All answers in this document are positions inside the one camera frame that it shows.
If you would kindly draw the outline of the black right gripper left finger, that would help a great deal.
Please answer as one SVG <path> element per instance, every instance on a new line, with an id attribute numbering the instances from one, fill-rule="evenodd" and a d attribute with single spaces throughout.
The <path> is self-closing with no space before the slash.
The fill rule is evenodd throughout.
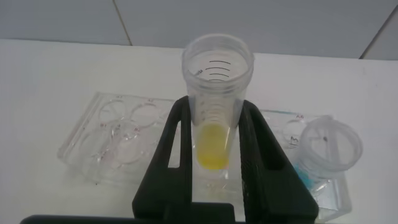
<path id="1" fill-rule="evenodd" d="M 177 125 L 181 125 L 180 165 L 169 167 Z M 184 218 L 192 202 L 192 137 L 188 97 L 177 100 L 132 201 L 136 218 Z"/>

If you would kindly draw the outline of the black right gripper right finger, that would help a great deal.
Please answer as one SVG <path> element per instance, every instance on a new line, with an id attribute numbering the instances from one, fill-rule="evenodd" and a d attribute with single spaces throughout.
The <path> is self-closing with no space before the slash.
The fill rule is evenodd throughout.
<path id="1" fill-rule="evenodd" d="M 244 101 L 239 119 L 247 222 L 314 222 L 319 208 L 257 106 Z"/>

